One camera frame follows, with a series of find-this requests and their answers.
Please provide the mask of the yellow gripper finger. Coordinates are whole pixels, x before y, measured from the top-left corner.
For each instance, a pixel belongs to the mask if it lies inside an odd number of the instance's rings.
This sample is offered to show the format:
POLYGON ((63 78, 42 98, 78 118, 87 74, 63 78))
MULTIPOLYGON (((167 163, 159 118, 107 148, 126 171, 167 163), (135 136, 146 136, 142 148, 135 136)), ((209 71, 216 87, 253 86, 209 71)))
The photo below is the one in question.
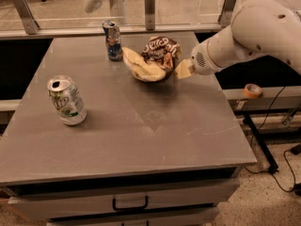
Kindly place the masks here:
POLYGON ((177 79, 184 79, 195 75, 196 72, 193 61, 190 58, 181 61, 175 69, 174 74, 177 79))

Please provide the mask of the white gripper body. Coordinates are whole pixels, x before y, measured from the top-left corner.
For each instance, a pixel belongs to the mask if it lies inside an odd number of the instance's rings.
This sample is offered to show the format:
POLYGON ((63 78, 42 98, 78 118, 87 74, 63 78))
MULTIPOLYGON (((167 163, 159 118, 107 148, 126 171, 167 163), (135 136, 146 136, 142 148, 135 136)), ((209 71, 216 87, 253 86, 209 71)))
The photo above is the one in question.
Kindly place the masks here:
POLYGON ((220 72, 222 68, 217 63, 220 52, 219 39, 210 37, 195 46, 191 52, 191 58, 198 74, 209 75, 220 72))

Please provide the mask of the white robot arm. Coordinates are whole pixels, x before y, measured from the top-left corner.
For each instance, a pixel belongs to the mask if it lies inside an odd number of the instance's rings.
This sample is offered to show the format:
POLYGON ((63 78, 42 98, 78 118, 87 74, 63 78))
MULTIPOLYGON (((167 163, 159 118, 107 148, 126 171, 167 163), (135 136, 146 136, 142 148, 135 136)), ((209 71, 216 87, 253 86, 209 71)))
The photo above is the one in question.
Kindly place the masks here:
POLYGON ((247 0, 230 25, 196 45, 174 71, 178 79, 218 73, 270 56, 301 72, 301 19, 275 0, 247 0))

